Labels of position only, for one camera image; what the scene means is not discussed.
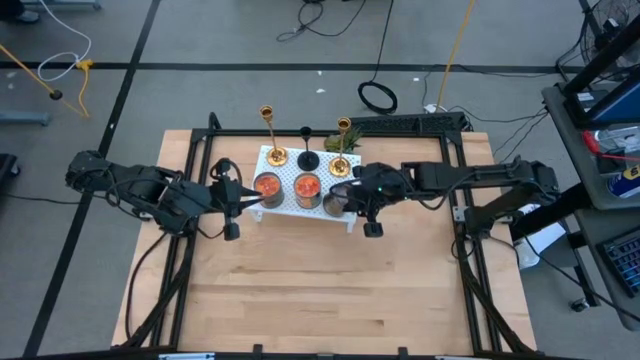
black floor tape line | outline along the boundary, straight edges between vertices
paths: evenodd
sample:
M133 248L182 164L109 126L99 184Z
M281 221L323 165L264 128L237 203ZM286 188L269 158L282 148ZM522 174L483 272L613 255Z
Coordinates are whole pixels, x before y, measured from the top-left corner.
M151 31L151 27L153 25L153 21L158 11L159 5L160 0L153 0L151 2L151 5L149 6L149 11L147 12L147 16L145 18L144 25L142 26L140 36L138 37L136 47L133 51L133 55L131 56L131 61L127 66L127 72L124 76L124 80L122 81L120 92L118 93L115 104L113 105L113 110L111 111L109 122L98 148L103 156L106 156L109 150L109 145L111 145L113 134L116 130L118 121L120 120L120 115L122 114L124 104L127 101L127 95L129 94L129 90L131 89L131 83L136 72L136 66L138 65L138 63L140 62L140 58L142 57L142 51L144 50L144 46L147 43L147 39L149 38L149 33ZM62 252L60 253L60 257L58 258L58 263L56 264L55 270L53 271L51 282L49 283L49 287L47 288L47 292L45 293L44 300L42 301L42 305L40 306L40 311L38 312L36 321L33 325L33 328L31 329L31 335L29 336L29 340L27 341L27 345L24 349L23 357L33 357L38 355L40 345L42 344L42 339L44 338L47 326L49 325L49 320L51 319L51 314L53 313L56 301L58 300L58 295L60 294L60 290L62 289L64 278L67 274L67 270L69 269L71 258L73 257L78 239L80 238L80 232L82 231L82 226L84 225L84 221L87 217L89 206L91 205L91 199L92 197L89 194L82 195L80 205L78 205L76 213L73 217L71 228L67 233L67 238L65 240L64 246L62 247Z

coiled black cable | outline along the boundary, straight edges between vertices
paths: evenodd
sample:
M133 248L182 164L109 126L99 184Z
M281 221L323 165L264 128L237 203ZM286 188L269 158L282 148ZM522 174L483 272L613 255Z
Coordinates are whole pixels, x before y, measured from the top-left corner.
M360 97L360 101L362 101L370 110L380 115L393 114L398 109L398 97L396 96L396 94L388 87L374 81L378 76L378 70L380 69L380 59L382 58L382 50L384 49L384 40L387 37L387 29L389 28L389 19L391 18L391 10L393 9L393 2L394 0L391 0L391 2L389 3L389 11L387 12L387 21L384 25L384 32L382 33L382 42L380 43L380 52L378 53L378 61L376 62L376 70L373 73L373 77L371 78L371 80L365 81L362 84L360 84L360 86L358 86L358 96ZM385 107L376 106L373 103L371 103L371 101L369 101L364 96L364 89L366 87L374 87L382 91L385 95L389 97L389 99L391 99L391 106L385 108Z

red wire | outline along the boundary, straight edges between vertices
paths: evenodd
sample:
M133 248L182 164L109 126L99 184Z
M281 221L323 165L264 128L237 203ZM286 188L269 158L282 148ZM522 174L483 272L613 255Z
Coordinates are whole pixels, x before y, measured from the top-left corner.
M582 132L582 140L584 140L584 144L587 146L587 149L589 149L589 151L595 156L609 159L640 161L639 157L603 154L600 152L600 145L598 145L598 141L589 131Z

black candle holder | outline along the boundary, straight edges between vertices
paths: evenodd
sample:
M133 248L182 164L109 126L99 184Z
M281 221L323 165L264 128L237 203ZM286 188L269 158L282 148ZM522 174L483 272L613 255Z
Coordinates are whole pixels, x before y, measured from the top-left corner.
M311 128L308 126L300 128L300 136L302 136L302 140L304 140L306 151L298 155L298 167L303 171L313 171L320 165L320 158L315 152L309 151Z

yellow cable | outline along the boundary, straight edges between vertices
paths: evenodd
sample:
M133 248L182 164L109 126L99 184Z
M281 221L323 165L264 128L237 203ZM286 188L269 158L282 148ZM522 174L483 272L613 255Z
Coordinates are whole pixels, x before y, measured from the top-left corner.
M464 34L464 29L467 27L469 23L469 18L471 17L471 10L473 10L473 4L475 0L469 0L469 6L467 7L467 13L464 16L464 22L460 26L460 30L458 31L458 36L456 37L456 42L453 44L453 50L451 51L451 56L449 56L449 62L447 63L447 67L444 70L444 77L442 78L442 84L440 84L440 92L438 93L438 103L436 105L436 112L440 110L440 104L442 103L442 95L444 94L444 88L447 86L447 78L449 77L449 70L451 69L451 64L453 64L453 59L456 56L456 52L458 51L458 47L460 46L460 40L462 39L462 34Z
M54 94L55 90L53 88L51 88L51 86L47 85L44 81L42 81L39 77L36 76L36 74L33 73L33 71L31 71L31 69L29 69L25 64L22 63L22 61L20 61L17 57L15 57L6 47L4 47L2 44L0 44L0 50L2 50L2 52L4 52L11 60L13 60L16 64L18 64L18 66L20 66L24 71L27 72L27 74L29 74L29 76L31 76L36 82L38 82L38 84L42 85L43 88L45 88L49 94ZM73 112L75 112L76 114L79 114L80 116L83 117L89 117L89 112L87 112L87 109L84 106L83 103L83 97L84 97L84 91L87 87L87 84L89 83L89 66L93 65L93 61L91 60L84 60L79 62L78 64L76 64L76 66L80 69L83 69L85 72L85 78L84 78L84 85L82 86L82 90L80 90L80 95L78 96L78 100L80 102L80 106L82 107L83 111L78 110L76 107L74 107L73 105L71 105L69 102L67 102L64 99L60 99L62 100L62 103L68 107L69 109L71 109Z
M93 65L93 61L91 60L83 60L76 64L76 67L82 69L84 71L84 83L82 84L82 89L80 89L80 93L78 94L78 103L82 110L84 110L84 116L89 117L89 112L87 108L84 106L84 91L87 89L87 85L89 85L89 67Z
M51 86L47 85L44 81L40 80L40 78L38 78L36 74L33 73L33 71L29 70L29 68L25 64L23 64L22 61L18 60L17 57L13 56L13 54L9 50L7 50L7 48L2 46L2 44L0 44L0 50L2 50L2 52L7 54L7 56L10 57L11 60L13 60L16 64L18 64L21 68L23 68L24 71L26 71L29 75L31 75L31 77L34 78L38 83L40 83L42 87L47 89L49 94L54 93L54 90L51 88Z

